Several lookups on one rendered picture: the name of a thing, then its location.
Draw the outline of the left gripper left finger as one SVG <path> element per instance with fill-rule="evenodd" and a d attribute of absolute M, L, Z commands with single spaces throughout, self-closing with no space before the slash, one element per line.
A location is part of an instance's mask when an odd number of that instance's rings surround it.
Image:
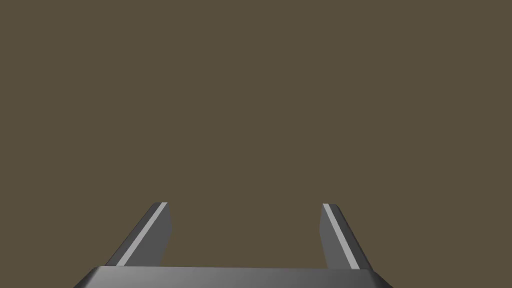
<path fill-rule="evenodd" d="M 106 266 L 158 267 L 172 232 L 167 202 L 153 203 L 115 250 Z"/>

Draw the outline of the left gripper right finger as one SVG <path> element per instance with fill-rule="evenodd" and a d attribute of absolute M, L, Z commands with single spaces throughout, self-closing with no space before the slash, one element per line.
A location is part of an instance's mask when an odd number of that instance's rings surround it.
<path fill-rule="evenodd" d="M 319 235 L 327 268 L 372 270 L 353 230 L 336 204 L 321 205 Z"/>

